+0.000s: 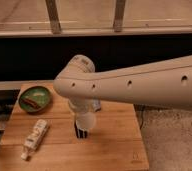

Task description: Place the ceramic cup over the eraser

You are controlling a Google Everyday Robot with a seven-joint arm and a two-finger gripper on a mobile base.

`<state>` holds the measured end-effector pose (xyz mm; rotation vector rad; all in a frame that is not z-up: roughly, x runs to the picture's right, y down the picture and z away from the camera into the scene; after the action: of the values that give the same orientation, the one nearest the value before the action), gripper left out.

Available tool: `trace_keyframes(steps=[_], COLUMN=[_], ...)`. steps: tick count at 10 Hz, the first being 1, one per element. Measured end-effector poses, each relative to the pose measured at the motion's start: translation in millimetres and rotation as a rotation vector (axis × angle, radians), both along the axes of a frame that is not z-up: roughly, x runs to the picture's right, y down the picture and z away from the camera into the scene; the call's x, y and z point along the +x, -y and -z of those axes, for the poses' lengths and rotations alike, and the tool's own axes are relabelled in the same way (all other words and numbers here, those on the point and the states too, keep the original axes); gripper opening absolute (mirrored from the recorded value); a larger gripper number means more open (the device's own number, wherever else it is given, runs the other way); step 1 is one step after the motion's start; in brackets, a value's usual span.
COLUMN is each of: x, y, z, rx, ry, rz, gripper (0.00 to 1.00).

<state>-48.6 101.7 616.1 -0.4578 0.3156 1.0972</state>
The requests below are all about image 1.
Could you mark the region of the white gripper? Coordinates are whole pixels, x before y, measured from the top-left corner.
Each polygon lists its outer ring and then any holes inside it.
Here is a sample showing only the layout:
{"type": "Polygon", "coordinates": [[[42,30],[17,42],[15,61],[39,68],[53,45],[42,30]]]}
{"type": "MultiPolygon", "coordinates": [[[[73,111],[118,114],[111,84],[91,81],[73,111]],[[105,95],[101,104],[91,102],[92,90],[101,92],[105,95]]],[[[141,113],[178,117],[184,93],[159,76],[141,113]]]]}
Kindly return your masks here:
{"type": "Polygon", "coordinates": [[[88,99],[72,98],[68,100],[69,108],[75,114],[85,114],[93,112],[93,103],[88,99]]]}

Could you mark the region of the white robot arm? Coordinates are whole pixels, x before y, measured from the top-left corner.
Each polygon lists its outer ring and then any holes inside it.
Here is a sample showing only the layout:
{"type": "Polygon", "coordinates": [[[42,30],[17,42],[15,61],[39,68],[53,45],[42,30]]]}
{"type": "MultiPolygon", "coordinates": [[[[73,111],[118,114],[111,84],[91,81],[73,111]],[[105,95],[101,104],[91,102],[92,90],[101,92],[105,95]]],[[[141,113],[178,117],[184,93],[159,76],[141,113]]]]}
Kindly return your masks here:
{"type": "Polygon", "coordinates": [[[66,98],[100,99],[192,110],[192,55],[97,72],[86,56],[74,56],[53,87],[66,98]]]}

